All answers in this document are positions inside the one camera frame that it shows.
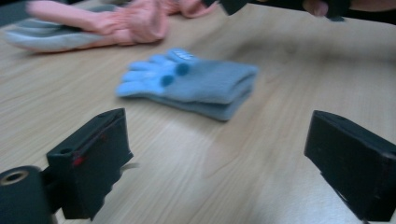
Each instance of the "pink cloth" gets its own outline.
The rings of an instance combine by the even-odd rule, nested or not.
[[[102,35],[103,39],[79,49],[107,45],[135,45],[164,39],[168,32],[169,15],[180,13],[187,18],[204,16],[216,7],[206,7],[201,0],[133,0],[115,11],[91,12],[61,3],[37,0],[27,6],[32,16],[81,28]]]

